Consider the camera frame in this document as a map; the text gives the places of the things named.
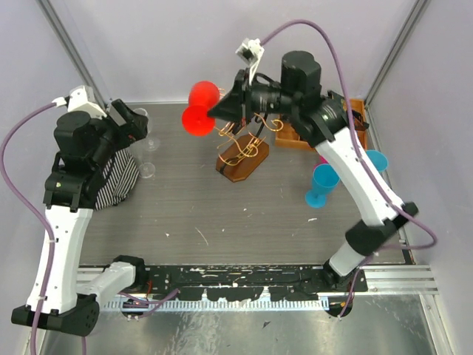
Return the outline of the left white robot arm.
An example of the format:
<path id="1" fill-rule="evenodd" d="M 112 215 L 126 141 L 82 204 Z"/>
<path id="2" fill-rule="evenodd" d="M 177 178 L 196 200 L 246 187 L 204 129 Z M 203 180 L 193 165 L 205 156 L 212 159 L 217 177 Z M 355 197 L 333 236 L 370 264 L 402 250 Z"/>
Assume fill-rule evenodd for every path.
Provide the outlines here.
<path id="1" fill-rule="evenodd" d="M 58 152 L 44 184 L 45 228 L 38 273 L 25 305 L 12 311 L 16 325 L 57 331 L 79 337 L 95 327 L 101 306 L 121 291 L 139 293 L 148 284 L 145 262 L 120 255 L 82 289 L 77 272 L 86 229 L 106 168 L 122 149 L 147 136 L 148 120 L 116 99 L 112 107 L 123 124 L 107 113 L 93 117 L 83 108 L 70 108 L 56 122 Z"/>

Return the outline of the clear wine glass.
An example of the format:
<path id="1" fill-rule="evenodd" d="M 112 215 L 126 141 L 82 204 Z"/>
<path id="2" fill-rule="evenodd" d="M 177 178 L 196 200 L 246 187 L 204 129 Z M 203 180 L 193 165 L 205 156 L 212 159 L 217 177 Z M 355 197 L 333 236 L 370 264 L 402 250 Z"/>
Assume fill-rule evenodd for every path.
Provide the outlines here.
<path id="1" fill-rule="evenodd" d="M 160 147 L 160 139 L 153 133 L 153 120 L 146 109 L 139 107 L 133 110 L 134 113 L 143 115 L 148 119 L 147 136 L 139 142 L 140 147 L 147 152 L 154 152 Z"/>
<path id="2" fill-rule="evenodd" d="M 155 145 L 153 140 L 145 140 L 140 144 L 138 153 L 139 165 L 138 170 L 142 178 L 152 178 L 155 173 L 155 166 L 149 160 L 149 154 L 154 150 Z"/>

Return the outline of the pink wine glass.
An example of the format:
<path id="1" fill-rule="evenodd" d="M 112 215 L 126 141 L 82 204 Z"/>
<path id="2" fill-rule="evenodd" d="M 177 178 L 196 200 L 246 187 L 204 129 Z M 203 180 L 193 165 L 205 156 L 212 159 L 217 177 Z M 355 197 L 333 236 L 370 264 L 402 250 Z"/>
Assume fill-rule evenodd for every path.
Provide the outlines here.
<path id="1" fill-rule="evenodd" d="M 326 163 L 327 163 L 327 160 L 323 156 L 320 155 L 318 162 L 313 167 L 313 170 L 315 170 L 318 166 L 322 164 L 326 164 Z"/>

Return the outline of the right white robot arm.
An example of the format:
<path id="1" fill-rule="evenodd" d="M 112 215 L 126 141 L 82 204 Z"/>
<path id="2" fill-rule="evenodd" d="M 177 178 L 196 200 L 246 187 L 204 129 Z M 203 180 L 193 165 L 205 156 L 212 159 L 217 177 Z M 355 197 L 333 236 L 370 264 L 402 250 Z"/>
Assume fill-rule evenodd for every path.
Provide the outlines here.
<path id="1" fill-rule="evenodd" d="M 334 168 L 361 215 L 324 264 L 325 285 L 341 291 L 350 283 L 350 273 L 415 216 L 418 207 L 389 190 L 357 135 L 350 132 L 351 111 L 321 95 L 320 79 L 321 66 L 312 54 L 291 51 L 282 57 L 280 82 L 251 84 L 248 72 L 240 70 L 230 92 L 209 109 L 208 116 L 242 124 L 254 113 L 281 115 Z"/>

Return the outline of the red wine glass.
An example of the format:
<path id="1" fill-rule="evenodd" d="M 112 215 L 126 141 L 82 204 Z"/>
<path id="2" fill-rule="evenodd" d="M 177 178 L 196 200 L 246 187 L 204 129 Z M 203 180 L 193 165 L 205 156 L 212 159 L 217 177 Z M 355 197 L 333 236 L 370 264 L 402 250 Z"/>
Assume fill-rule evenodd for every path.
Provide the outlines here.
<path id="1" fill-rule="evenodd" d="M 215 125 L 215 118 L 208 115 L 220 99 L 220 91 L 210 81 L 199 81 L 188 96 L 188 106 L 182 113 L 182 125 L 190 135 L 202 137 L 209 134 Z"/>

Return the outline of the black white striped cloth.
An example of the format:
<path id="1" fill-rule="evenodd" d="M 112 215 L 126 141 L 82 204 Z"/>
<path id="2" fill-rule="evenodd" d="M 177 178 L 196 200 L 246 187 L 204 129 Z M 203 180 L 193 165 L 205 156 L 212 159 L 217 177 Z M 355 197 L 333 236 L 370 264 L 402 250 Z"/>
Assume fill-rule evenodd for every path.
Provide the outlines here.
<path id="1" fill-rule="evenodd" d="M 105 184 L 98 192 L 95 211 L 123 202 L 135 187 L 138 177 L 138 167 L 131 152 L 128 149 L 116 152 L 103 170 Z"/>

